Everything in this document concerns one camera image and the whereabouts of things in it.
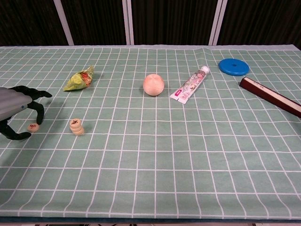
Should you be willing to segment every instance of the snack bag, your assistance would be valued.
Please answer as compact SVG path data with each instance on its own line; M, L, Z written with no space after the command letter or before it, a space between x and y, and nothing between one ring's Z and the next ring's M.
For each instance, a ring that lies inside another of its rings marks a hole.
M81 72L75 73L67 85L63 88L64 91L74 90L74 89L84 89L89 87L94 74L94 67L90 66L88 69Z

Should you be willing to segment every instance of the blue plastic lid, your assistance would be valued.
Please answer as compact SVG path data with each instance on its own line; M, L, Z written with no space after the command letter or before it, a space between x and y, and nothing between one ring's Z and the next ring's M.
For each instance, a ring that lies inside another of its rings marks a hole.
M244 61L232 58L222 60L218 67L222 72L233 76L242 76L249 72L249 66Z

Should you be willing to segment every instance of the black curtain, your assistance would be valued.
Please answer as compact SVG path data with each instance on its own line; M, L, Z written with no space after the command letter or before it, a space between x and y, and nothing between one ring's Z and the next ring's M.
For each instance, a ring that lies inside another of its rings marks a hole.
M126 45L122 0L62 0L74 45Z
M301 49L301 0L228 0L217 44Z
M134 42L208 45L217 0L132 0Z
M68 45L52 0L1 0L1 46Z

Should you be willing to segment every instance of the green grid tablecloth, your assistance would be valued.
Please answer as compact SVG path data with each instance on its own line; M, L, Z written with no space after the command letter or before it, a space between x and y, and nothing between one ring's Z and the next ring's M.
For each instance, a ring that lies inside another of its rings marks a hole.
M39 100L37 133L0 136L0 216L301 219L301 120L221 73L224 58L301 101L300 51L0 48L0 86L53 95ZM91 87L63 92L89 65ZM211 73L187 104L169 98L203 65ZM158 97L143 92L150 73L165 80ZM35 117L27 109L10 126Z

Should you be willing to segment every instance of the stack of chess pieces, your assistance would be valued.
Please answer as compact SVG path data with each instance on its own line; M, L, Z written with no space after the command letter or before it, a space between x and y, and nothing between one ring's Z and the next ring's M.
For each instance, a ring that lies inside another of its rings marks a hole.
M76 136L80 136L85 132L81 125L80 119L72 119L69 124L72 133L74 133Z

